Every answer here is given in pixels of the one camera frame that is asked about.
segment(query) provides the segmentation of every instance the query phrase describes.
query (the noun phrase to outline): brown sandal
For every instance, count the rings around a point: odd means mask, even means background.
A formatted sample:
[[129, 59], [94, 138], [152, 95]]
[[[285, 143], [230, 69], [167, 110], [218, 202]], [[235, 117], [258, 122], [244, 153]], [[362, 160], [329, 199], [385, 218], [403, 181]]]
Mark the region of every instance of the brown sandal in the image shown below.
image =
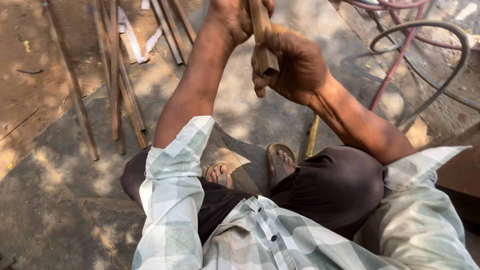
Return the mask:
[[[275, 151], [275, 155], [269, 155], [268, 151], [270, 150]], [[275, 177], [270, 179], [270, 188], [275, 187], [276, 184], [278, 184], [280, 181], [282, 181], [285, 177], [288, 176], [287, 172], [285, 171], [283, 157], [278, 155], [279, 150], [282, 150], [284, 153], [286, 153], [287, 156], [293, 160], [293, 163], [297, 163], [297, 157], [295, 156], [295, 154], [293, 153], [293, 150], [288, 145], [284, 143], [272, 143], [271, 145], [269, 145], [267, 149], [267, 159], [269, 157], [272, 158], [272, 164], [275, 170]]]

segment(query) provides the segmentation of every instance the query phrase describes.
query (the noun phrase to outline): shirt sleeve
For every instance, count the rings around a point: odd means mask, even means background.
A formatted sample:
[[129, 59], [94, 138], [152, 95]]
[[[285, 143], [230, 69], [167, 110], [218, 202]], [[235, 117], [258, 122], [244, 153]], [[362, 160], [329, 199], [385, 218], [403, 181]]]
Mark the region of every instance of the shirt sleeve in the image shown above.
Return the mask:
[[375, 212], [380, 251], [411, 270], [479, 269], [448, 196], [435, 188], [436, 170], [468, 147], [437, 147], [387, 166], [385, 198]]
[[146, 220], [132, 269], [202, 267], [197, 214], [204, 191], [197, 177], [214, 123], [211, 116], [194, 117], [165, 149], [149, 151], [140, 186]]

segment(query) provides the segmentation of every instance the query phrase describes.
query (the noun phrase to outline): dusty ground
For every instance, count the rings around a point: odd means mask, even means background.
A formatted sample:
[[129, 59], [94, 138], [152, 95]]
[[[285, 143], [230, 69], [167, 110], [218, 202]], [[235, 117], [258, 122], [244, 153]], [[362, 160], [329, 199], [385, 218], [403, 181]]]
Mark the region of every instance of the dusty ground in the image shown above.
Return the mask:
[[[120, 1], [120, 5], [144, 48], [158, 24], [151, 9], [140, 9], [141, 2]], [[101, 60], [88, 1], [53, 0], [51, 4], [81, 94], [86, 97], [104, 82], [103, 67], [97, 66]], [[0, 8], [1, 178], [33, 149], [33, 138], [71, 108], [72, 102], [40, 1], [2, 0]], [[31, 52], [26, 52], [24, 41], [28, 41]], [[17, 69], [44, 71], [26, 74]]]
[[[430, 19], [452, 22], [461, 26], [469, 33], [470, 44], [480, 47], [479, 5], [480, 1], [478, 0], [439, 0], [433, 7]], [[338, 12], [362, 43], [369, 47], [370, 42], [379, 33], [375, 21], [363, 9], [354, 8], [344, 2], [340, 4]], [[400, 16], [404, 21], [408, 21], [415, 14], [415, 10], [405, 10], [400, 13]], [[394, 25], [389, 13], [381, 16], [387, 27]], [[440, 28], [424, 27], [421, 34], [435, 41], [459, 45], [453, 34]], [[404, 38], [403, 35], [394, 36], [396, 40]], [[386, 38], [382, 41], [377, 45], [378, 47], [391, 45]], [[434, 47], [415, 39], [408, 48], [408, 54], [424, 72], [439, 83], [443, 83], [448, 78], [460, 58], [459, 51]], [[375, 59], [383, 70], [388, 72], [397, 55], [398, 52], [394, 51], [375, 56]], [[479, 73], [480, 54], [472, 53], [463, 72], [448, 89], [480, 104]], [[392, 81], [414, 108], [418, 108], [435, 91], [418, 77], [404, 61], [397, 69]], [[442, 95], [421, 114], [421, 118], [417, 119], [407, 136], [416, 148], [421, 148], [429, 143], [439, 144], [459, 135], [478, 121], [480, 121], [478, 111]]]

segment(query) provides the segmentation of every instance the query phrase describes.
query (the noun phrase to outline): hose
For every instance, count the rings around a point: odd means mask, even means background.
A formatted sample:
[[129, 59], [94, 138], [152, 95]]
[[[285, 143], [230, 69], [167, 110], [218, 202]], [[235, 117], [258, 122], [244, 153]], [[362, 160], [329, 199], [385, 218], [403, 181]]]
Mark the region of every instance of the hose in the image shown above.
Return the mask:
[[[456, 100], [456, 101], [458, 101], [458, 102], [460, 102], [464, 105], [467, 105], [467, 106], [469, 106], [473, 109], [476, 109], [476, 110], [480, 111], [480, 105], [478, 105], [474, 101], [468, 100], [468, 99], [463, 98], [463, 97], [461, 97], [457, 94], [446, 91], [446, 88], [448, 87], [448, 85], [458, 77], [458, 75], [459, 75], [460, 71], [462, 70], [463, 66], [466, 64], [467, 58], [468, 58], [468, 55], [470, 53], [471, 48], [468, 44], [467, 35], [458, 26], [453, 25], [451, 23], [441, 22], [441, 21], [432, 21], [432, 20], [418, 21], [421, 18], [421, 13], [422, 13], [424, 5], [427, 2], [432, 1], [432, 0], [420, 0], [418, 2], [411, 3], [411, 4], [405, 4], [405, 3], [398, 3], [397, 4], [397, 3], [395, 3], [395, 0], [389, 0], [389, 1], [378, 0], [378, 4], [375, 3], [375, 2], [368, 1], [368, 0], [343, 0], [343, 1], [348, 2], [348, 3], [350, 3], [354, 6], [358, 6], [358, 7], [370, 10], [370, 11], [390, 10], [390, 13], [392, 15], [393, 20], [398, 24], [395, 27], [392, 27], [390, 29], [386, 29], [385, 25], [383, 25], [382, 21], [380, 20], [377, 12], [371, 12], [374, 20], [377, 22], [378, 26], [383, 30], [383, 32], [381, 34], [379, 34], [373, 40], [373, 42], [370, 45], [370, 49], [374, 52], [374, 53], [372, 53], [372, 55], [382, 54], [382, 53], [389, 52], [389, 51], [392, 51], [392, 50], [395, 50], [395, 49], [400, 52], [395, 64], [390, 69], [389, 73], [387, 74], [387, 76], [383, 80], [383, 82], [382, 82], [382, 84], [381, 84], [381, 86], [380, 86], [380, 88], [377, 92], [377, 95], [376, 95], [376, 97], [373, 101], [373, 104], [371, 106], [371, 111], [374, 111], [376, 109], [376, 107], [378, 105], [378, 102], [380, 100], [380, 97], [382, 96], [384, 90], [388, 86], [388, 83], [390, 82], [390, 80], [391, 80], [393, 74], [395, 73], [395, 70], [397, 69], [398, 65], [400, 64], [402, 58], [405, 59], [405, 61], [420, 76], [420, 78], [422, 78], [428, 84], [430, 84], [432, 87], [437, 89], [437, 91], [424, 104], [422, 104], [413, 114], [408, 116], [405, 120], [403, 120], [399, 124], [398, 128], [400, 130], [404, 130], [408, 126], [409, 123], [414, 121], [416, 119], [416, 117], [420, 113], [422, 113], [428, 106], [430, 106], [442, 93], [446, 94], [450, 98], [452, 98], [452, 99], [454, 99], [454, 100]], [[429, 14], [430, 14], [430, 11], [432, 10], [432, 7], [433, 7], [435, 2], [436, 2], [436, 0], [432, 1], [432, 3], [430, 4], [430, 6], [428, 7], [428, 9], [425, 13], [424, 18], [428, 18]], [[403, 23], [402, 20], [399, 18], [398, 13], [394, 10], [394, 9], [406, 9], [406, 8], [413, 8], [413, 7], [418, 7], [419, 8], [419, 11], [418, 11], [417, 16], [416, 16], [417, 21], [413, 21], [413, 22], [409, 22], [409, 23]], [[452, 33], [454, 33], [457, 36], [458, 39], [460, 39], [461, 46], [452, 46], [452, 45], [448, 45], [448, 44], [434, 42], [434, 41], [428, 40], [424, 37], [419, 37], [417, 34], [420, 32], [421, 27], [423, 27], [423, 26], [440, 27], [440, 28], [451, 31]], [[397, 32], [397, 31], [403, 31], [407, 35], [407, 38], [405, 39], [404, 42], [397, 43], [395, 41], [395, 39], [393, 39], [393, 37], [390, 35], [390, 33]], [[387, 37], [393, 43], [393, 45], [389, 46], [387, 48], [376, 49], [375, 48], [376, 43], [383, 37]], [[461, 57], [460, 57], [460, 61], [459, 61], [458, 65], [455, 67], [454, 71], [448, 77], [447, 81], [443, 85], [440, 85], [440, 84], [436, 83], [430, 77], [428, 77], [422, 70], [420, 70], [420, 68], [418, 68], [418, 66], [410, 58], [410, 56], [408, 54], [406, 54], [406, 49], [407, 49], [410, 41], [413, 38], [417, 38], [418, 40], [421, 40], [421, 41], [426, 40], [426, 43], [432, 44], [434, 46], [438, 46], [438, 47], [441, 47], [441, 48], [458, 49], [458, 50], [461, 51]], [[472, 50], [473, 51], [480, 51], [480, 48], [472, 48]]]
[[[378, 26], [380, 27], [380, 29], [382, 31], [386, 31], [387, 28], [385, 27], [385, 25], [382, 23], [382, 20], [380, 19], [380, 17], [378, 16], [378, 14], [376, 12], [371, 12], [372, 16], [373, 16], [373, 19], [375, 20], [375, 22], [378, 24]], [[387, 38], [390, 40], [390, 42], [392, 42], [393, 44], [397, 44], [396, 40], [392, 37], [392, 35], [388, 34], [387, 35]], [[425, 74], [425, 72], [423, 72], [418, 66], [417, 64], [412, 60], [412, 58], [407, 54], [405, 53], [405, 55], [403, 56], [403, 59], [405, 59], [405, 61], [407, 62], [407, 64], [413, 69], [413, 71], [415, 71], [415, 73], [420, 77], [422, 78], [425, 82], [427, 82], [431, 87], [435, 88], [435, 89], [439, 89], [442, 85], [441, 84], [438, 84], [436, 81], [432, 80], [427, 74]], [[452, 93], [448, 90], [445, 90], [444, 94], [446, 96], [448, 96], [449, 98], [452, 98], [466, 106], [469, 106], [470, 108], [472, 109], [475, 109], [475, 110], [478, 110], [480, 111], [480, 105], [472, 100], [469, 100], [469, 99], [466, 99], [466, 98], [463, 98], [455, 93]]]
[[400, 125], [398, 128], [400, 130], [403, 130], [411, 121], [415, 120], [416, 117], [422, 113], [430, 104], [432, 104], [448, 87], [448, 85], [455, 80], [458, 75], [460, 74], [462, 68], [465, 66], [467, 63], [468, 56], [470, 54], [470, 46], [468, 44], [468, 37], [465, 34], [465, 32], [458, 26], [451, 24], [451, 23], [446, 23], [446, 22], [441, 22], [441, 21], [434, 21], [434, 20], [421, 20], [421, 21], [413, 21], [413, 22], [408, 22], [408, 23], [403, 23], [401, 25], [396, 25], [390, 29], [387, 29], [386, 31], [381, 32], [378, 36], [376, 36], [372, 43], [370, 44], [370, 48], [374, 48], [376, 43], [383, 37], [386, 37], [388, 34], [391, 34], [393, 32], [397, 32], [400, 30], [408, 29], [408, 28], [413, 28], [413, 27], [419, 27], [419, 26], [433, 26], [433, 27], [440, 27], [445, 30], [448, 30], [452, 32], [459, 40], [462, 45], [462, 53], [460, 56], [460, 61], [458, 62], [457, 66], [453, 70], [452, 74], [448, 77], [448, 79], [445, 81], [445, 83], [440, 86], [440, 88], [425, 102], [423, 103], [415, 112], [413, 112], [410, 116], [408, 116]]

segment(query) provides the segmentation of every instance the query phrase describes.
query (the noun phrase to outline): person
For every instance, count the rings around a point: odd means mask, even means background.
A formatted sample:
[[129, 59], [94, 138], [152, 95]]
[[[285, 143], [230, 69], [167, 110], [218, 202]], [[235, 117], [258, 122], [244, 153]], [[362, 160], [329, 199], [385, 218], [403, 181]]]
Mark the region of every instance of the person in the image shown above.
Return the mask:
[[[271, 14], [273, 0], [263, 3]], [[121, 184], [146, 213], [132, 269], [479, 269], [448, 196], [434, 187], [435, 170], [463, 147], [416, 153], [332, 77], [316, 43], [295, 33], [267, 31], [258, 44], [277, 54], [280, 73], [260, 76], [254, 55], [256, 95], [269, 86], [310, 107], [344, 146], [298, 165], [286, 151], [268, 151], [271, 178], [278, 161], [286, 175], [270, 198], [231, 189], [225, 164], [201, 177], [223, 70], [251, 34], [241, 0], [211, 0], [153, 147], [125, 166]], [[377, 255], [351, 241], [372, 214]]]

